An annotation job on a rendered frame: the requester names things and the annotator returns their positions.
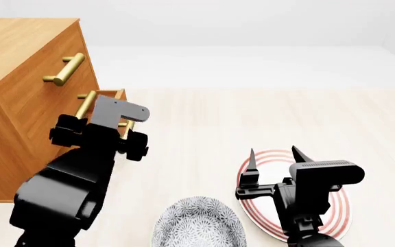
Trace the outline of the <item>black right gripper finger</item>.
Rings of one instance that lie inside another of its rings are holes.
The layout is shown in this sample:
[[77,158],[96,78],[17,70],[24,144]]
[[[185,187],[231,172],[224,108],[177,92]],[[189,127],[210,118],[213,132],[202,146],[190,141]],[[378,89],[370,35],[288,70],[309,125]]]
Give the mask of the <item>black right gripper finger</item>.
[[308,162],[314,162],[311,158],[309,158],[306,154],[301,152],[296,146],[291,147],[292,155],[297,163],[308,163]]
[[250,159],[246,170],[241,174],[239,179],[240,187],[258,187],[259,171],[256,168],[256,159],[254,150],[250,150]]

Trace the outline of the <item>grey floral pattern plate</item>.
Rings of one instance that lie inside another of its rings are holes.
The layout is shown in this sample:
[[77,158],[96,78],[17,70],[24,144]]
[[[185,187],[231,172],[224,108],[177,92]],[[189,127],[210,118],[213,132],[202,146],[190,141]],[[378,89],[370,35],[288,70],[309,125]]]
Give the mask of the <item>grey floral pattern plate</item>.
[[221,201],[188,197],[165,209],[154,225],[151,247],[247,247],[236,213]]

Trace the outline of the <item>short brass drawer handle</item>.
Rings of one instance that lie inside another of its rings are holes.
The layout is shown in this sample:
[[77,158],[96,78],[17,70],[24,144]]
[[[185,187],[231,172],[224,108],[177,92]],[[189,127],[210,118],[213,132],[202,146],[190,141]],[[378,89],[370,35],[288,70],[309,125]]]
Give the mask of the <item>short brass drawer handle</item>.
[[122,122],[120,122],[118,126],[118,131],[121,135],[121,138],[127,139],[129,131],[133,130],[133,128],[134,128],[134,121],[124,119]]

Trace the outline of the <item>wooden drawer cabinet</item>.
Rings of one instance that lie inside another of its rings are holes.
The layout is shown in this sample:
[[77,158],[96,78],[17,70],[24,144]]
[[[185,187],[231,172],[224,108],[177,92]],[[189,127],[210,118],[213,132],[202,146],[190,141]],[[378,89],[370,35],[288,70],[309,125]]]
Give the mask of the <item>wooden drawer cabinet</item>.
[[[64,86],[43,82],[76,53],[85,59]],[[98,88],[77,18],[0,18],[0,202],[57,156],[50,129]]]

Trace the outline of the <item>white plate with red rings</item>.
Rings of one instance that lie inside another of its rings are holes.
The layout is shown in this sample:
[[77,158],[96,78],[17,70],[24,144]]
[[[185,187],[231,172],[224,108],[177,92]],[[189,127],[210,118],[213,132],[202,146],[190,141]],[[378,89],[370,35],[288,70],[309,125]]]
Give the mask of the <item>white plate with red rings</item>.
[[[256,152],[255,160],[260,185],[281,183],[283,178],[290,176],[289,166],[295,163],[292,153],[288,150]],[[331,207],[320,216],[323,226],[319,227],[319,232],[340,240],[352,224],[352,205],[344,189],[329,193],[328,202]],[[239,204],[261,230],[282,242],[287,241],[271,197],[241,200]]]

